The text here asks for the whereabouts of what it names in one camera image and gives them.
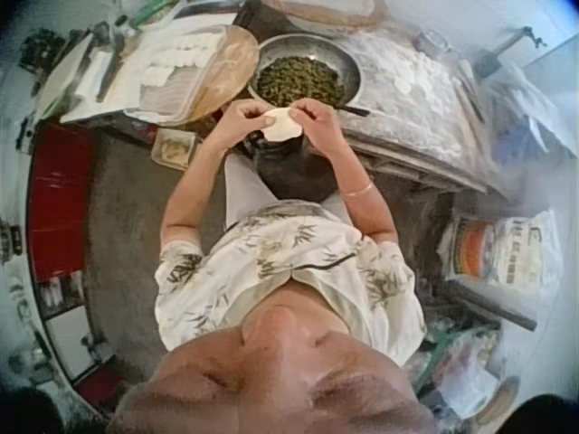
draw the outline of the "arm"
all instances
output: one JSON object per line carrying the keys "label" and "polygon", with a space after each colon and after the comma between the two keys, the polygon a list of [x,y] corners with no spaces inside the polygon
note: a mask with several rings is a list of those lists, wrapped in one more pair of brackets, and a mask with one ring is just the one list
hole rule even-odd
{"label": "arm", "polygon": [[215,176],[227,150],[249,133],[271,125],[262,114],[271,106],[256,100],[235,101],[214,131],[197,149],[193,162],[177,184],[161,223],[161,246],[170,241],[188,240],[201,246],[197,230],[211,198]]}
{"label": "arm", "polygon": [[332,164],[354,226],[376,242],[398,242],[388,204],[344,139],[336,111],[314,99],[301,99],[292,107],[290,115],[303,126],[312,145]]}

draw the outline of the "floured countertop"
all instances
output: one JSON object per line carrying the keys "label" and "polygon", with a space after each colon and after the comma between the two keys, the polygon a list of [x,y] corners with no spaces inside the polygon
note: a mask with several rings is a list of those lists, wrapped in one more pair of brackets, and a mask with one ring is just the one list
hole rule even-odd
{"label": "floured countertop", "polygon": [[346,132],[417,151],[482,181],[476,140],[457,96],[460,82],[445,66],[393,29],[335,42],[363,70],[363,91],[352,105],[372,111],[367,118],[341,112]]}

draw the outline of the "white shirt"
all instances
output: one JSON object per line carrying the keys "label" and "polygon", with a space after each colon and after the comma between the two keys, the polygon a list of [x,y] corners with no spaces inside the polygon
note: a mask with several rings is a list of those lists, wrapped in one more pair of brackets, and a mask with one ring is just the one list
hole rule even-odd
{"label": "white shirt", "polygon": [[239,325],[290,278],[319,291],[354,338],[398,365],[426,332],[398,245],[376,244],[315,203],[264,208],[228,230],[205,258],[193,243],[171,241],[155,277],[159,333],[169,351]]}

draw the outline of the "metal bowl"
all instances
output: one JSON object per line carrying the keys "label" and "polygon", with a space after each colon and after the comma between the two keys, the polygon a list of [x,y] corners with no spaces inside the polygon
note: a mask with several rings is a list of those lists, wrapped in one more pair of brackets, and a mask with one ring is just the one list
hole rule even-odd
{"label": "metal bowl", "polygon": [[261,72],[277,59],[290,56],[308,57],[324,62],[337,72],[344,85],[344,98],[340,104],[356,102],[362,91],[362,69],[358,62],[328,39],[304,33],[276,36],[260,45],[260,61],[248,86],[254,98],[263,100],[257,92],[257,81]]}

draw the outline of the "wrist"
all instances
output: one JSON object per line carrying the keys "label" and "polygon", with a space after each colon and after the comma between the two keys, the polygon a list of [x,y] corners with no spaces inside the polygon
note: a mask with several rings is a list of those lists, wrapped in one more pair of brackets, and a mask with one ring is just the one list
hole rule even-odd
{"label": "wrist", "polygon": [[356,153],[345,139],[343,140],[343,143],[337,145],[331,153],[326,155],[326,157],[332,165],[340,161],[357,158]]}
{"label": "wrist", "polygon": [[201,144],[200,152],[203,152],[206,156],[224,158],[229,148],[230,146],[224,140],[209,135]]}

